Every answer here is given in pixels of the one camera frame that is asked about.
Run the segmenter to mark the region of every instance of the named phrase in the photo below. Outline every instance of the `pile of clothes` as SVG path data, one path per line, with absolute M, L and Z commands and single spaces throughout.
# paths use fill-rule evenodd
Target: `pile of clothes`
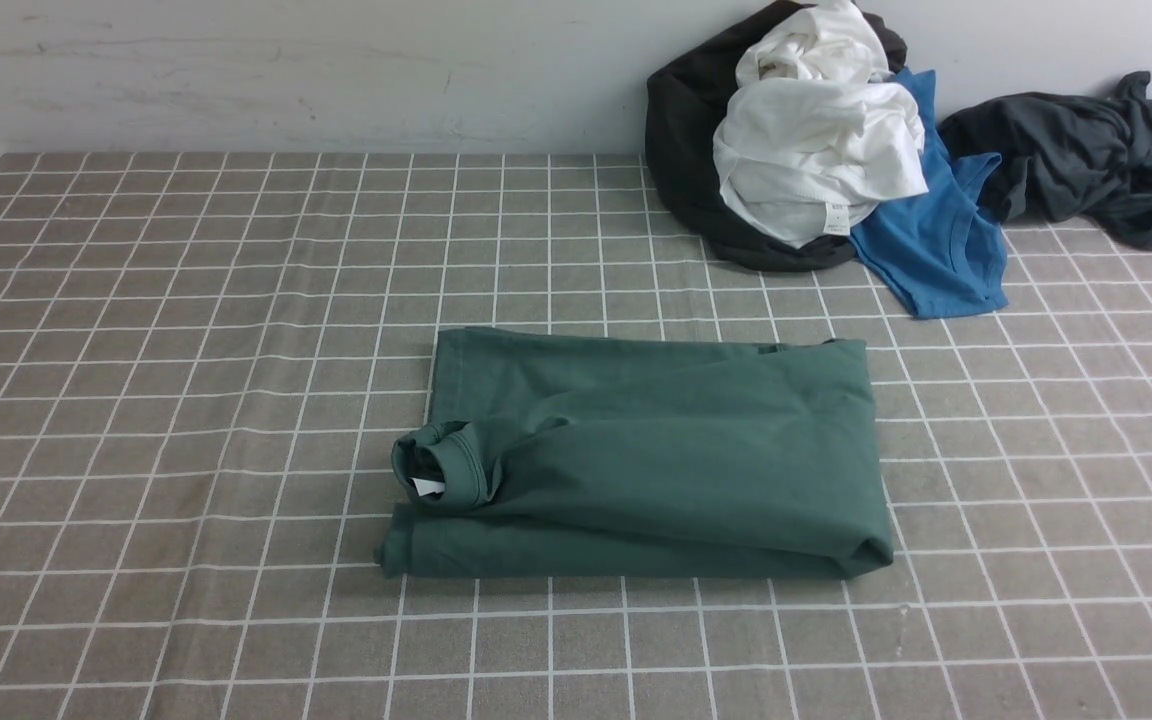
M 646 164 L 718 258 L 859 258 L 916 318 L 1006 305 L 1001 222 L 1087 215 L 1152 250 L 1152 100 L 1015 94 L 937 127 L 937 75 L 850 0 L 776 0 L 653 74 Z

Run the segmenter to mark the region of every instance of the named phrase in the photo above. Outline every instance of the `blue t-shirt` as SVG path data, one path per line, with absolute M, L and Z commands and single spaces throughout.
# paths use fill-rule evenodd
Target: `blue t-shirt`
M 851 228 L 851 243 L 915 318 L 958 318 L 1007 305 L 1002 229 L 977 206 L 1000 156 L 950 159 L 937 132 L 937 73 L 901 70 L 927 134 L 924 195 L 887 200 Z

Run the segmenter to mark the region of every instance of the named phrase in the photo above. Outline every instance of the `clothing tag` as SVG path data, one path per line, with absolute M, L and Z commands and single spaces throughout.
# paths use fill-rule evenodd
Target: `clothing tag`
M 835 205 L 833 202 L 824 204 L 824 234 L 851 234 L 851 220 L 847 217 L 846 205 Z
M 447 483 L 444 480 L 426 480 L 425 478 L 412 478 L 412 485 L 416 486 L 416 495 L 434 495 L 435 492 L 444 492 L 447 488 Z

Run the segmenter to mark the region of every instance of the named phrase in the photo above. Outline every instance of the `fabric fold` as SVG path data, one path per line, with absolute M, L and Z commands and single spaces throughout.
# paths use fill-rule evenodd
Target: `fabric fold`
M 389 575 L 844 578 L 890 561 L 858 341 L 446 331 L 434 385 L 429 425 L 394 445 L 411 505 L 378 551 Z M 438 415 L 448 407 L 460 416 Z M 420 495 L 414 477 L 447 488 Z M 695 547 L 708 550 L 689 566 Z

